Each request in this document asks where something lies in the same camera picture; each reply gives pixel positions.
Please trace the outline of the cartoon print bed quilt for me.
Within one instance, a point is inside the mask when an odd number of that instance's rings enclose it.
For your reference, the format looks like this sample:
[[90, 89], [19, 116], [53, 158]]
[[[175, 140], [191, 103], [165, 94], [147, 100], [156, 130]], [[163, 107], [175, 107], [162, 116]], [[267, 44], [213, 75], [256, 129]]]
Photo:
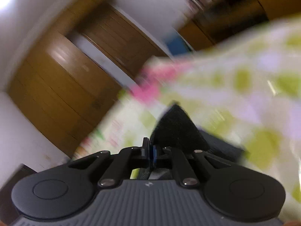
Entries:
[[192, 69], [188, 60], [151, 59], [143, 67], [137, 82], [123, 88], [117, 101], [97, 127], [80, 143], [73, 160], [101, 150], [118, 153], [122, 148], [141, 146], [149, 137], [161, 115], [178, 103], [189, 115], [203, 104], [177, 92], [180, 77]]

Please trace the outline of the brown wooden wardrobe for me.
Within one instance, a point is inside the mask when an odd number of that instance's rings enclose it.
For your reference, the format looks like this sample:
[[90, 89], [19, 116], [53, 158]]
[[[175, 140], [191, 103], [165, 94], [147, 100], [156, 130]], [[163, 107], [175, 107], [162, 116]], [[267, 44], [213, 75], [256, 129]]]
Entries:
[[23, 59], [8, 95], [58, 149], [72, 156], [110, 108], [119, 85], [69, 39], [108, 0], [74, 0]]

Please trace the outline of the green white checkered plastic sheet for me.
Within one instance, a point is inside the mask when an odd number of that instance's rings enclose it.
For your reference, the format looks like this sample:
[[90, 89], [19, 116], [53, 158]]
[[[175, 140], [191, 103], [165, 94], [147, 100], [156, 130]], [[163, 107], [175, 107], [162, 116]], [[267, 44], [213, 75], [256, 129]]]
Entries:
[[192, 63], [176, 86], [203, 104], [194, 124], [244, 148], [245, 165], [284, 186], [281, 219], [300, 220], [300, 15], [168, 60]]

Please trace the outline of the brown wooden door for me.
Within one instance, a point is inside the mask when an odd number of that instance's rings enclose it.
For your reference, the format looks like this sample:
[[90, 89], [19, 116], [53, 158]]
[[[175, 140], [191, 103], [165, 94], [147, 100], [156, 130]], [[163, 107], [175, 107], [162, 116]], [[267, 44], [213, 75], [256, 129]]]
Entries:
[[149, 58], [167, 57], [143, 31], [108, 3], [88, 14], [78, 32], [132, 79]]

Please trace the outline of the blue foam mat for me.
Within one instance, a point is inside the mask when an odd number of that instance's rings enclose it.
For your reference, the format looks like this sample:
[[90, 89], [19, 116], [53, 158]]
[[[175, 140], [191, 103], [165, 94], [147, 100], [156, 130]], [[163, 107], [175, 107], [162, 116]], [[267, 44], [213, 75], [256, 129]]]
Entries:
[[191, 52], [191, 48], [178, 33], [169, 35], [164, 41], [172, 56]]

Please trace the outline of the wooden side cabinet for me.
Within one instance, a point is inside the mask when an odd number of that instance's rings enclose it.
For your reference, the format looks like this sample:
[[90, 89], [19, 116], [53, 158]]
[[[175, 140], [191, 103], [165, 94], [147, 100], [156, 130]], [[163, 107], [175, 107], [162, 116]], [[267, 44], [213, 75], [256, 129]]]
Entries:
[[300, 13], [300, 0], [189, 0], [196, 7], [178, 33], [194, 50], [250, 27]]

